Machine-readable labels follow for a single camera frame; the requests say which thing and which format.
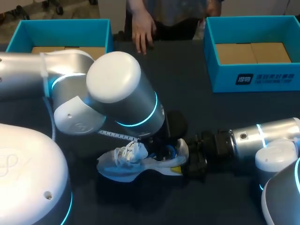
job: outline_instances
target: open box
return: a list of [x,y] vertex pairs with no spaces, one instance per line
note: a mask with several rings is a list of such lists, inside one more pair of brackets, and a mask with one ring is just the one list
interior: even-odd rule
[[213,92],[300,90],[294,16],[209,17],[204,54]]
[[113,51],[110,21],[23,20],[20,21],[6,52],[40,53],[76,48],[94,60]]

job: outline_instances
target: hole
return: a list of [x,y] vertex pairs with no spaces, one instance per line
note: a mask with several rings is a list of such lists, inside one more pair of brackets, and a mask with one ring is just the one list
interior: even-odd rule
[[240,135],[240,138],[241,138],[241,139],[246,139],[246,138],[247,138],[247,134],[241,134],[241,135]]
[[52,199],[52,194],[51,194],[51,192],[50,192],[50,191],[46,191],[46,192],[44,193],[44,197],[45,197],[46,199],[48,199],[48,200],[51,200],[51,199]]

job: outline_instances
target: white sneaker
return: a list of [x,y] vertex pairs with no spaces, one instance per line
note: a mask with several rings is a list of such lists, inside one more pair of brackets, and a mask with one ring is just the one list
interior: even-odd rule
[[164,175],[178,176],[171,170],[188,160],[188,146],[183,139],[178,140],[175,158],[157,161],[147,157],[148,151],[142,143],[131,142],[126,147],[116,148],[98,158],[97,169],[103,176],[118,182],[132,182],[145,170],[156,170]]

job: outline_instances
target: hand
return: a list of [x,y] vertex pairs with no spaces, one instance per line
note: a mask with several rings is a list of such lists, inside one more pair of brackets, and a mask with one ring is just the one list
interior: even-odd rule
[[220,0],[208,0],[206,14],[207,16],[221,16],[222,2]]
[[152,33],[155,33],[156,26],[151,15],[146,9],[134,12],[132,15],[132,40],[135,43],[137,52],[146,54],[146,39],[150,46],[153,46]]

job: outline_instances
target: blue light strip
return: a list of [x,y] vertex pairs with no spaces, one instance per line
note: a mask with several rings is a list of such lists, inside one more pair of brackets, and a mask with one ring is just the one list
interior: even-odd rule
[[299,161],[300,158],[297,160],[296,165],[295,165],[295,180],[296,180],[296,185],[300,194],[300,182],[299,182],[299,176],[298,176],[298,166],[299,166]]
[[65,223],[65,221],[67,220],[67,218],[68,218],[68,216],[70,214],[70,211],[71,211],[72,202],[73,202],[73,193],[71,192],[71,203],[70,203],[70,206],[69,206],[69,210],[67,211],[67,214],[66,214],[64,220],[61,222],[60,225],[63,225]]
[[54,86],[55,86],[58,82],[60,82],[60,81],[62,81],[62,80],[64,80],[64,79],[66,79],[67,77],[71,77],[71,76],[82,76],[82,75],[85,75],[85,74],[82,74],[82,73],[73,73],[73,74],[66,74],[66,75],[60,76],[59,78],[57,78],[57,79],[53,82],[51,89],[53,90]]
[[139,126],[139,125],[141,125],[141,124],[143,124],[143,123],[145,123],[147,120],[149,120],[150,118],[151,118],[151,116],[154,114],[154,112],[155,112],[155,110],[156,110],[156,107],[157,107],[157,105],[158,105],[158,96],[157,96],[157,94],[156,94],[156,92],[155,92],[155,98],[156,98],[156,102],[155,102],[155,106],[154,106],[154,109],[153,109],[153,111],[151,112],[151,114],[146,118],[146,119],[144,119],[142,122],[139,122],[139,123],[136,123],[136,124],[132,124],[132,125],[126,125],[126,124],[122,124],[122,123],[119,123],[119,122],[117,122],[118,124],[120,124],[121,126],[124,126],[124,127],[136,127],[136,126]]
[[267,145],[266,145],[266,141],[265,141],[265,139],[264,139],[264,134],[263,134],[263,130],[262,130],[262,128],[261,128],[261,125],[257,124],[257,128],[258,128],[259,136],[260,136],[261,139],[262,139],[262,145],[263,145],[263,147],[265,148],[265,147],[267,147]]

